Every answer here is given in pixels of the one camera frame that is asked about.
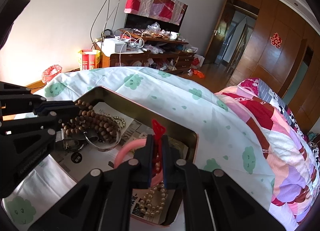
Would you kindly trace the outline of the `pink red patchwork quilt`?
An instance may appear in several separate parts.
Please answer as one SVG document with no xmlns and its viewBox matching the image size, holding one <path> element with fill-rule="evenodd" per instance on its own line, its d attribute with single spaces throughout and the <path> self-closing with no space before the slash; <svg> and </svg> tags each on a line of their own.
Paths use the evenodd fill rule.
<svg viewBox="0 0 320 231">
<path fill-rule="evenodd" d="M 258 137 L 275 174 L 270 212 L 287 230 L 296 229 L 319 195 L 319 149 L 310 147 L 291 110 L 261 79 L 246 79 L 217 97 Z"/>
</svg>

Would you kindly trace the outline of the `brown wooden bead mala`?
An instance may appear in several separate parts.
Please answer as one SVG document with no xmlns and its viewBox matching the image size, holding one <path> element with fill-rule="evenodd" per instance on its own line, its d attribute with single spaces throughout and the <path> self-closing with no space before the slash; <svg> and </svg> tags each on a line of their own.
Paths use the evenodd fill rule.
<svg viewBox="0 0 320 231">
<path fill-rule="evenodd" d="M 75 105 L 80 108 L 78 116 L 62 123 L 63 133 L 67 136 L 80 134 L 93 130 L 102 143 L 116 143 L 119 139 L 123 121 L 117 116 L 96 113 L 89 102 L 79 99 Z"/>
</svg>

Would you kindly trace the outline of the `white sheet green clouds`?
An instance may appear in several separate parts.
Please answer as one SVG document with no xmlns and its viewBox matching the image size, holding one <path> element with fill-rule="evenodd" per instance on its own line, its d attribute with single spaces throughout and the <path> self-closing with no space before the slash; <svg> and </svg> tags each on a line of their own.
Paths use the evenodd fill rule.
<svg viewBox="0 0 320 231">
<path fill-rule="evenodd" d="M 102 86 L 136 102 L 199 136 L 194 159 L 204 170 L 222 169 L 268 209 L 274 173 L 254 131 L 236 114 L 235 105 L 201 85 L 152 68 L 101 68 L 57 75 L 39 95 L 48 100 L 77 100 Z M 76 181 L 90 170 L 108 170 L 118 149 L 101 152 L 88 145 L 74 156 L 47 156 L 2 202 L 18 230 L 27 230 Z"/>
</svg>

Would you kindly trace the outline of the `pink bangle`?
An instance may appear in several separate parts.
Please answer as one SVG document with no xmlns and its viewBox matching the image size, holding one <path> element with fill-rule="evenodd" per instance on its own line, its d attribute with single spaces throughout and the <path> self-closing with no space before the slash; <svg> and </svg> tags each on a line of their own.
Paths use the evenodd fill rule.
<svg viewBox="0 0 320 231">
<path fill-rule="evenodd" d="M 117 169 L 123 162 L 125 156 L 127 153 L 133 149 L 140 149 L 143 148 L 146 145 L 146 139 L 135 139 L 134 141 L 131 141 L 124 145 L 121 150 L 117 153 L 116 158 L 114 160 L 114 169 Z M 151 187 L 156 186 L 157 184 L 160 184 L 160 182 L 163 181 L 163 171 L 158 173 L 155 177 L 151 180 Z"/>
</svg>

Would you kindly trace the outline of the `red cord coin charm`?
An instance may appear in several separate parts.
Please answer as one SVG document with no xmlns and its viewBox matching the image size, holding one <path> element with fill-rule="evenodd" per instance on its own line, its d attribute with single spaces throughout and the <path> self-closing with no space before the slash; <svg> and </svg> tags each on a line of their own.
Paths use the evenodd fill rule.
<svg viewBox="0 0 320 231">
<path fill-rule="evenodd" d="M 159 174 L 162 170 L 162 138 L 165 135 L 166 128 L 157 120 L 152 121 L 153 129 L 153 153 L 152 153 L 152 174 Z"/>
</svg>

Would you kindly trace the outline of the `wooden door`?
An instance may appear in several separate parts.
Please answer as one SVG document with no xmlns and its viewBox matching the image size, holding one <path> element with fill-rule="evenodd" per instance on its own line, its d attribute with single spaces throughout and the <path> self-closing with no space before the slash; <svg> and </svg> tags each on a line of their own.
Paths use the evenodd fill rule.
<svg viewBox="0 0 320 231">
<path fill-rule="evenodd" d="M 217 56 L 219 55 L 220 49 L 227 35 L 227 31 L 231 25 L 234 13 L 235 10 L 231 0 L 225 0 L 205 52 L 205 63 L 216 62 Z"/>
</svg>

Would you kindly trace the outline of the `red plastic bag bin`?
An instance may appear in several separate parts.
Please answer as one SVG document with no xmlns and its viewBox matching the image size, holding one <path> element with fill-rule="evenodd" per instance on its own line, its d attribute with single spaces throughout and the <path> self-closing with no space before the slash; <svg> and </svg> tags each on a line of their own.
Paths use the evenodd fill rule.
<svg viewBox="0 0 320 231">
<path fill-rule="evenodd" d="M 62 72 L 62 67 L 60 65 L 52 65 L 49 68 L 47 68 L 43 73 L 42 73 L 42 82 L 43 83 L 48 83 L 51 81 L 56 75 Z"/>
</svg>

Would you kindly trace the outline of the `wooden tv cabinet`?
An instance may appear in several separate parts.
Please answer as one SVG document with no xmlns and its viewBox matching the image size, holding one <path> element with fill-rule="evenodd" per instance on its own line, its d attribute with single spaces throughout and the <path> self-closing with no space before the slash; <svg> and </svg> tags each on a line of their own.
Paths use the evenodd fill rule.
<svg viewBox="0 0 320 231">
<path fill-rule="evenodd" d="M 126 51 L 105 55 L 101 50 L 104 39 L 93 42 L 100 51 L 100 68 L 107 67 L 151 67 L 171 74 L 181 74 L 191 67 L 196 50 L 188 42 L 171 39 L 162 34 L 146 34 L 137 29 L 121 28 L 113 37 L 127 43 Z"/>
</svg>

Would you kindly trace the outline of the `red double happiness sticker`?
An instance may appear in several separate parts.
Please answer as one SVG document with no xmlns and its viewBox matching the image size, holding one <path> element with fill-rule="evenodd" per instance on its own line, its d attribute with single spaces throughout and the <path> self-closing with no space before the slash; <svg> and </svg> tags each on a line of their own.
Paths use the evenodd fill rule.
<svg viewBox="0 0 320 231">
<path fill-rule="evenodd" d="M 283 40 L 282 40 L 282 38 L 279 36 L 278 33 L 274 33 L 274 34 L 270 37 L 270 42 L 271 42 L 272 46 L 274 46 L 274 47 L 277 48 L 277 49 L 280 49 Z"/>
</svg>

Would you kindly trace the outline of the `red yellow carton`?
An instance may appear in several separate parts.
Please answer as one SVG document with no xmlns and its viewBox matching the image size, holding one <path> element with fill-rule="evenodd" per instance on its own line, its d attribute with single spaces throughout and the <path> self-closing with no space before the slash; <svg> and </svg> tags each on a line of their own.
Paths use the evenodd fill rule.
<svg viewBox="0 0 320 231">
<path fill-rule="evenodd" d="M 80 50 L 79 68 L 80 70 L 90 70 L 99 68 L 100 51 L 95 49 Z"/>
</svg>

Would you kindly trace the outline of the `red pink patchwork cloth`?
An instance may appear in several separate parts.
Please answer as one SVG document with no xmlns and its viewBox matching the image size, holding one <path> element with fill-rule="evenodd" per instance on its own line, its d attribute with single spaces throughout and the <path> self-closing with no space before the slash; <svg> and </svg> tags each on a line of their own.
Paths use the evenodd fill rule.
<svg viewBox="0 0 320 231">
<path fill-rule="evenodd" d="M 126 0 L 124 13 L 179 25 L 187 7 L 178 0 Z"/>
</svg>

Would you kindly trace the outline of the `white box on cabinet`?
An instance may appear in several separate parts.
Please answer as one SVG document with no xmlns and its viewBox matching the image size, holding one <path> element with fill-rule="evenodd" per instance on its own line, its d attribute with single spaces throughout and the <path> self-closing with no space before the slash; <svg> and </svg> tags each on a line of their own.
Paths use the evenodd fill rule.
<svg viewBox="0 0 320 231">
<path fill-rule="evenodd" d="M 127 43 L 116 38 L 104 39 L 101 50 L 105 55 L 126 51 Z"/>
</svg>

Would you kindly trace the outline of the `orange bag on floor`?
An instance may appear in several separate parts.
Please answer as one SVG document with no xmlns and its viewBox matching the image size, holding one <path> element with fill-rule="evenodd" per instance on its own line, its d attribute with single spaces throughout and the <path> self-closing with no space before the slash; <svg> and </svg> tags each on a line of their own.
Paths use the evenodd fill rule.
<svg viewBox="0 0 320 231">
<path fill-rule="evenodd" d="M 190 69 L 188 70 L 188 75 L 189 75 L 189 76 L 195 75 L 195 76 L 199 77 L 200 79 L 205 78 L 205 75 L 203 74 L 203 72 L 201 72 L 201 71 L 199 71 L 199 70 L 197 70 L 197 69 L 194 69 L 194 68 L 190 68 Z"/>
</svg>

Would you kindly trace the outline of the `pink tin box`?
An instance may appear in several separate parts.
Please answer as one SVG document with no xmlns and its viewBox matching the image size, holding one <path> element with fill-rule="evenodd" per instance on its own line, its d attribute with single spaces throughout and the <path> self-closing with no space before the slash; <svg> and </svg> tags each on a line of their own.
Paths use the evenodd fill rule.
<svg viewBox="0 0 320 231">
<path fill-rule="evenodd" d="M 108 90 L 104 87 L 95 87 L 81 96 L 79 99 L 91 103 L 93 107 L 99 102 L 104 102 L 120 113 L 123 113 L 126 116 L 141 123 L 141 126 L 139 127 L 140 137 L 138 137 L 137 139 L 146 139 L 148 135 L 152 135 L 153 129 L 151 121 L 153 119 L 157 120 L 157 122 L 159 122 L 166 128 L 165 133 L 168 136 L 170 147 L 178 150 L 180 157 L 182 157 L 186 161 L 192 162 L 194 160 L 198 142 L 198 136 L 194 131 L 185 128 L 184 126 L 181 126 L 175 122 L 172 122 L 171 120 L 162 117 L 154 111 L 143 107 L 142 105 L 137 104 L 136 102 L 131 101 L 128 98 L 125 98 L 117 94 L 116 92 Z M 76 116 L 78 115 L 67 115 L 64 119 L 74 118 Z M 55 148 L 64 143 L 66 139 L 79 140 L 81 135 L 82 133 L 78 135 L 75 134 L 67 136 L 63 133 L 63 131 L 61 131 L 61 134 L 57 135 L 57 145 Z M 133 158 L 135 150 L 136 149 L 129 151 L 123 161 L 127 161 Z"/>
</svg>

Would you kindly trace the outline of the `black television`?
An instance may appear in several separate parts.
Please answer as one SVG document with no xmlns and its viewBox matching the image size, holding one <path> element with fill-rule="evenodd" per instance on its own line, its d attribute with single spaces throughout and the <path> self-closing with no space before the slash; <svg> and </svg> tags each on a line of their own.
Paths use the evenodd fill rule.
<svg viewBox="0 0 320 231">
<path fill-rule="evenodd" d="M 179 24 L 173 24 L 170 22 L 160 21 L 149 17 L 139 16 L 135 14 L 127 14 L 124 22 L 124 28 L 136 28 L 146 29 L 147 26 L 151 26 L 154 23 L 158 23 L 161 29 L 165 31 L 173 31 L 178 33 L 182 25 L 182 21 Z"/>
</svg>

